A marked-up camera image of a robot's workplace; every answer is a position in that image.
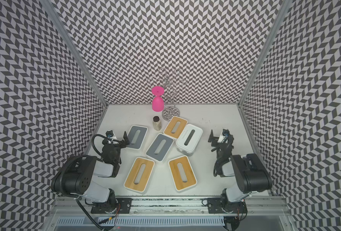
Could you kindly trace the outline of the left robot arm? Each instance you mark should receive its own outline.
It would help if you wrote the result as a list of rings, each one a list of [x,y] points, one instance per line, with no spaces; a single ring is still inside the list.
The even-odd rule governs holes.
[[[115,178],[121,166],[121,150],[130,144],[127,133],[118,140],[112,130],[105,135],[95,134],[91,139],[96,156],[71,156],[52,179],[51,190],[65,197],[91,201],[91,213],[118,213],[120,202],[113,189],[104,187],[93,177]]]

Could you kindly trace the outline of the bamboo lid box back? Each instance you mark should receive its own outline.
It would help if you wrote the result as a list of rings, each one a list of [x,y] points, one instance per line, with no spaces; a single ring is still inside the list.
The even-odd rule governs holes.
[[[188,121],[178,116],[173,116],[166,126],[163,134],[173,139],[178,139],[186,127]]]

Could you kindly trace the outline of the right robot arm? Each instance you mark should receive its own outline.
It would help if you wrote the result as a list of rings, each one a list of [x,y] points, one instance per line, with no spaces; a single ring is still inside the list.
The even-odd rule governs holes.
[[[229,130],[223,129],[220,136],[211,131],[208,142],[216,153],[213,167],[214,177],[233,177],[235,184],[223,189],[219,199],[207,199],[210,212],[246,213],[245,198],[254,193],[272,188],[272,179],[257,154],[233,155],[234,137]]]

